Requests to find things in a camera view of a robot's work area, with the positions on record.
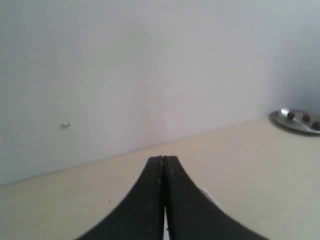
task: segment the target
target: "beige table surface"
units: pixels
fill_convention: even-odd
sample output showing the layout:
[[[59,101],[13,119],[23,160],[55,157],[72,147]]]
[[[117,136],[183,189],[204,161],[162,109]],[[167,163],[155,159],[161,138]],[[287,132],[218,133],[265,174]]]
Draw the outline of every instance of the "beige table surface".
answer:
[[[146,160],[177,155],[233,218],[272,240],[320,239],[320,137],[267,119],[0,187],[1,240],[71,240],[126,195]]]

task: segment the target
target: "white wall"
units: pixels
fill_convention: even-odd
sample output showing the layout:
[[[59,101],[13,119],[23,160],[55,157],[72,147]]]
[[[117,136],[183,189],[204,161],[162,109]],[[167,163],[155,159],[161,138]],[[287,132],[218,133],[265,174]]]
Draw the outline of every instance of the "white wall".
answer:
[[[319,10],[315,0],[2,1],[0,183],[282,106],[319,112]]]

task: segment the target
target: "metal plate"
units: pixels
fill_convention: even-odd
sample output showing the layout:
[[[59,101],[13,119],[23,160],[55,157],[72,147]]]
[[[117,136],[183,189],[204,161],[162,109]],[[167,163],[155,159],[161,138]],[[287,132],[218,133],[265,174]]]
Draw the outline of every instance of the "metal plate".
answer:
[[[288,119],[288,113],[295,113],[294,119]],[[308,114],[311,116],[310,122],[303,121],[303,115]],[[312,128],[312,124],[314,121],[320,121],[320,116],[312,114],[310,112],[306,112],[298,109],[291,108],[281,108],[278,111],[274,111],[271,113],[271,117],[279,124],[299,132],[307,133],[307,134],[320,134],[320,131]]]

